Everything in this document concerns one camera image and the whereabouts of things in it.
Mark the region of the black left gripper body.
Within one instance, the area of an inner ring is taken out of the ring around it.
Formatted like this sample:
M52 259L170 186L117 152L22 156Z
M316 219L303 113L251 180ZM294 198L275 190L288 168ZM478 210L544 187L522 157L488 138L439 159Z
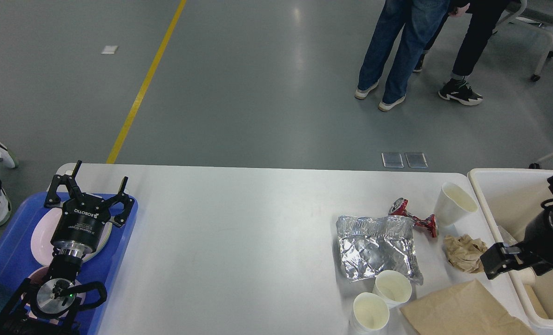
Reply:
M76 256L95 252L104 225L111 222L111 204L104 198L69 199L51 238L54 253L72 250Z

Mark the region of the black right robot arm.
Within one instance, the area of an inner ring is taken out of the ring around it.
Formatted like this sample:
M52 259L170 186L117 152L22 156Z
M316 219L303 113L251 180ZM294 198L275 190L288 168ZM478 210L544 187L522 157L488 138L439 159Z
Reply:
M547 182L553 195L553 176ZM497 242L481 255L489 280L512 270L532 268L537 276L553 270L553 197L540 206L542 212L528 223L522 241L512 246Z

